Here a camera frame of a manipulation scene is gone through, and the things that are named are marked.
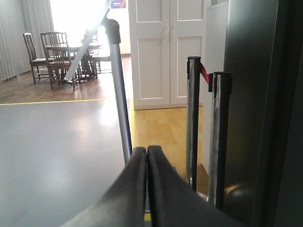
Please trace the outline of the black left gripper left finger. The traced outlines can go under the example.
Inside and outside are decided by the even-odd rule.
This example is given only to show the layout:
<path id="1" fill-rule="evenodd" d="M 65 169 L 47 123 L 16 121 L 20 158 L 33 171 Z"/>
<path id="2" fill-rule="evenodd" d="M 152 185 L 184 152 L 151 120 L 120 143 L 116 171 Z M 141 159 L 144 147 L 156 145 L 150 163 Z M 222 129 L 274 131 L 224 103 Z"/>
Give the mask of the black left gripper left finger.
<path id="1" fill-rule="evenodd" d="M 146 149 L 135 148 L 114 183 L 100 200 L 63 227 L 143 227 L 146 200 Z"/>

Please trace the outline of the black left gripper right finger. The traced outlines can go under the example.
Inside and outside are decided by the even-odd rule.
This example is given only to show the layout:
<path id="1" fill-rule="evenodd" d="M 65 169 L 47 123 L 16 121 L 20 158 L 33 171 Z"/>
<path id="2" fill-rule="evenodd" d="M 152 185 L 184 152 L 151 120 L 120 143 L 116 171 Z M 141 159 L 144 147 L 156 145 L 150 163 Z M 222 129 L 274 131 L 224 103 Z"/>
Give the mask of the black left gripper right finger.
<path id="1" fill-rule="evenodd" d="M 147 149 L 148 193 L 154 227 L 241 227 L 208 204 L 173 169 L 160 146 Z"/>

